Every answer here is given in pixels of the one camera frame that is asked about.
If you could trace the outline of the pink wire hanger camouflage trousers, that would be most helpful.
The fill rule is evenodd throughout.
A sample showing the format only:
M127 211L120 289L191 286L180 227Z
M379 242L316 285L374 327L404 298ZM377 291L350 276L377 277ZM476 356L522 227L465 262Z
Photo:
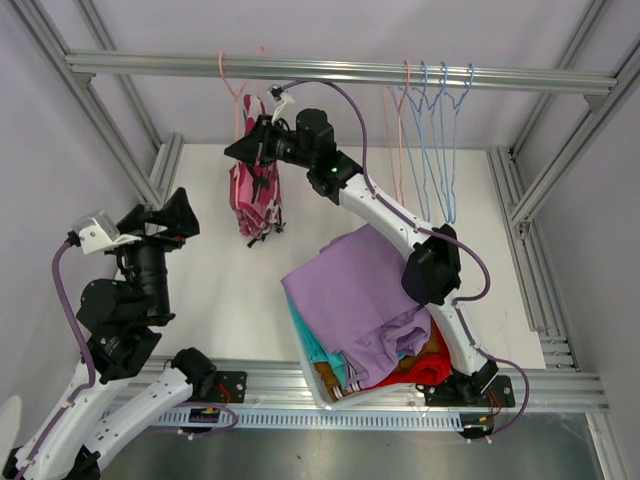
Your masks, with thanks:
M266 56L266 47L264 45L260 45L256 52L256 55L259 57ZM229 94L233 98L234 102L234 137L235 140L238 140L241 136L241 126L244 126L244 123L241 123L240 114L244 111L244 93L247 86L252 82L250 79L245 79L244 83L238 89L234 89L231 83L228 81L225 71L225 58L227 54L223 50L220 50L217 57L218 64L218 72L220 78L223 80ZM262 80L256 80L256 88L254 92L254 96L259 100L259 105L263 107L262 113L264 113L264 101L262 98L263 90L262 90Z

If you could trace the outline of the blue wire hanger brown trousers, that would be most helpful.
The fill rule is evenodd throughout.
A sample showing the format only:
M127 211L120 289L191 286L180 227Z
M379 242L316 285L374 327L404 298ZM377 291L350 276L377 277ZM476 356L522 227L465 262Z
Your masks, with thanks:
M429 111L430 125L432 130L433 148L436 154L436 164L439 175L439 192L442 199L442 213L446 221L453 220L453 205L449 191L448 167L446 159L446 148L444 145L444 109L442 104L442 96L446 93L448 80L448 67L442 61L440 63L442 78L438 83L438 91L431 100L427 100L427 108Z

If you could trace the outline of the red trousers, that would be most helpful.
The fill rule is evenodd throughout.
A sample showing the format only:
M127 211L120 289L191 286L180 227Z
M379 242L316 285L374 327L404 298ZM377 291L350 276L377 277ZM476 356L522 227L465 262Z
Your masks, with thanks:
M399 360L395 369L375 388L396 384L421 384L437 386L451 373L451 360L446 343L434 321L431 336L417 355L407 355Z

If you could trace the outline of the pink wire hanger lilac trousers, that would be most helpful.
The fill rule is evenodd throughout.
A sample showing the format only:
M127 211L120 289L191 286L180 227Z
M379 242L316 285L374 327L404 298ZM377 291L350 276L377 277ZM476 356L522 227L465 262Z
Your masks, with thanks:
M393 185L393 197L402 206L405 205L404 163L403 163L403 152L404 152L403 106L404 106L405 98L407 96L407 89L410 86L410 80L411 80L411 64L408 60L404 60L403 63L405 68L405 80L404 80L404 90L400 99L397 100L394 97L393 90L390 86L381 88L383 118L384 118L384 124L385 124L385 132L386 132L387 141L388 141L388 155L389 155L392 185ZM388 99L393 101L394 108L395 108L395 115L396 115L396 121L397 121L396 148L392 147L392 133L391 133L391 121L390 121L391 107L389 106Z

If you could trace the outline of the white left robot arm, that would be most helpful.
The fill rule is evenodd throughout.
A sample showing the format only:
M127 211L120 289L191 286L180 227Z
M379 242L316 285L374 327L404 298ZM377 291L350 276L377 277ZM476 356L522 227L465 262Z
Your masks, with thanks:
M4 479L97 479L115 456L162 413L215 389L216 368L195 348L181 350L151 386L113 415L103 415L141 372L175 317L166 256L198 235L187 192L178 188L158 210L139 204L120 222L103 212L78 220L52 261L54 285L81 359L52 413L23 446L10 449ZM61 275L66 251L115 258L122 279L96 279L72 309Z

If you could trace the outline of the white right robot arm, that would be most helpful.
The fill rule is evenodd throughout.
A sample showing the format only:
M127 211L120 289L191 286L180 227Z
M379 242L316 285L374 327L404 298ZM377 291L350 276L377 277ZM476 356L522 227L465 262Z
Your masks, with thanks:
M478 404L491 392L499 369L479 346L460 293L460 254L470 249L449 225L420 222L374 184L365 164L343 153L325 111L304 109L295 129L269 115L258 116L253 128L224 150L247 166L277 161L305 169L320 196L356 214L373 226L402 255L406 264L401 285L408 296L428 308L449 349L456 395Z

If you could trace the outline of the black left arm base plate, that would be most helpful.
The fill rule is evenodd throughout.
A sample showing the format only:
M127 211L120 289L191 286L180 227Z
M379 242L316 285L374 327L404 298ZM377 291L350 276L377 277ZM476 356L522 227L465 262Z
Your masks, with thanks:
M245 401L247 379L245 371L218 371L213 386L202 400L218 404L242 404Z

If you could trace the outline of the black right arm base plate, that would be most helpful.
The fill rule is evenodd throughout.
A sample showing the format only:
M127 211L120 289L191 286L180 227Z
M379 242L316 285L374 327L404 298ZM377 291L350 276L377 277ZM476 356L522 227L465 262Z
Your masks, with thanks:
M516 406L511 379L497 375L487 387L476 388L470 381L451 375L439 385L416 384L426 406L430 407L474 407L490 406L512 408Z

